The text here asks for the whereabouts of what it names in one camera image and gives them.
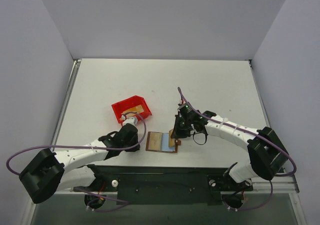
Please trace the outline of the brown leather card holder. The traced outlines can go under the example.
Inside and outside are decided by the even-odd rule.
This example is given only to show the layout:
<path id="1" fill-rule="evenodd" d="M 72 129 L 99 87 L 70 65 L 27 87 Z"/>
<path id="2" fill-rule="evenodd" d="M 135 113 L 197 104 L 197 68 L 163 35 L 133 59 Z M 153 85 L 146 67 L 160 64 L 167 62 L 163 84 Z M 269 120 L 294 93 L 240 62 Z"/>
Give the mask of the brown leather card holder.
<path id="1" fill-rule="evenodd" d="M 161 149 L 159 151 L 149 149 L 149 140 L 150 140 L 151 133 L 161 133 L 162 134 Z M 169 147 L 169 132 L 164 133 L 164 132 L 149 131 L 147 134 L 147 141 L 146 141 L 145 150 L 148 152 L 176 154 L 178 152 L 178 147 L 180 145 L 181 145 L 181 141 L 179 139 L 175 139 L 175 147 Z"/>

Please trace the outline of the gold card from bin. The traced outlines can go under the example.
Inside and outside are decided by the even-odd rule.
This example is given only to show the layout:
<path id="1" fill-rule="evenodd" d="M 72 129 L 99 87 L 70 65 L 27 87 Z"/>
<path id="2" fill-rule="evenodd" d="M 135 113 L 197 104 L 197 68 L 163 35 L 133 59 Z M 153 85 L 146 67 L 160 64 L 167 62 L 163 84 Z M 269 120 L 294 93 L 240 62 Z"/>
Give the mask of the gold card from bin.
<path id="1" fill-rule="evenodd" d="M 172 138 L 174 129 L 171 129 L 168 133 L 168 147 L 173 148 L 176 146 L 176 140 Z"/>

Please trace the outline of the red plastic bin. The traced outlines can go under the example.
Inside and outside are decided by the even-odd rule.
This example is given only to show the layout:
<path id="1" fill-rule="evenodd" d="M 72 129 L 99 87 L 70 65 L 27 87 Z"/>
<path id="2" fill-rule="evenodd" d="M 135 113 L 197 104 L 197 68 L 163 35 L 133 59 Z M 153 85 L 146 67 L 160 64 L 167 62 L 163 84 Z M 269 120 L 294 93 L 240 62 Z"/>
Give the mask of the red plastic bin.
<path id="1" fill-rule="evenodd" d="M 111 107 L 119 124 L 124 122 L 123 114 L 128 112 L 136 112 L 140 114 L 143 119 L 152 115 L 145 99 L 138 95 L 116 102 L 112 104 Z"/>

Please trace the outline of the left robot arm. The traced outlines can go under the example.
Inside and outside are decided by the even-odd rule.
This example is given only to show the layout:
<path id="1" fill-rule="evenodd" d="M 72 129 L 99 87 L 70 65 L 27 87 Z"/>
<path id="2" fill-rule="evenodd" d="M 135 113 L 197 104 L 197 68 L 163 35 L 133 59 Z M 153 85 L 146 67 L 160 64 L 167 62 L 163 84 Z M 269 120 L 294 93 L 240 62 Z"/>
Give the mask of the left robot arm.
<path id="1" fill-rule="evenodd" d="M 98 138 L 80 149 L 41 150 L 20 173 L 19 179 L 35 204 L 49 199 L 63 175 L 89 163 L 116 157 L 123 149 L 138 143 L 138 129 L 126 124 L 119 131 Z"/>

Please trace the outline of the gold card with chip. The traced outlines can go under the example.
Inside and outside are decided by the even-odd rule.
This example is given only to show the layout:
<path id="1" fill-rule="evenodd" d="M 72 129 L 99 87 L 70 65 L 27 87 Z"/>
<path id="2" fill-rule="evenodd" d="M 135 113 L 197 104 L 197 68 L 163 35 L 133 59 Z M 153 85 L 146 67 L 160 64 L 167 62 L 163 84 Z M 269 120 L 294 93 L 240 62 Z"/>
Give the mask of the gold card with chip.
<path id="1" fill-rule="evenodd" d="M 160 151 L 162 142 L 162 134 L 158 132 L 152 132 L 149 137 L 148 148 L 152 151 Z"/>

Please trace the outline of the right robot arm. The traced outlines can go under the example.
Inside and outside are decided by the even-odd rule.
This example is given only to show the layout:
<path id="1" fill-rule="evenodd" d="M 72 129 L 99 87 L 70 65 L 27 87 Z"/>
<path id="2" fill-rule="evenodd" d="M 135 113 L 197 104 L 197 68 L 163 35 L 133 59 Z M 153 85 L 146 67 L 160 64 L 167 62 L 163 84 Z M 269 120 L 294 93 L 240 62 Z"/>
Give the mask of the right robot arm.
<path id="1" fill-rule="evenodd" d="M 245 127 L 214 112 L 200 113 L 186 103 L 179 104 L 171 138 L 184 139 L 198 134 L 221 138 L 248 153 L 248 161 L 235 162 L 224 173 L 224 186 L 230 190 L 256 177 L 271 181 L 288 160 L 289 154 L 272 128 Z"/>

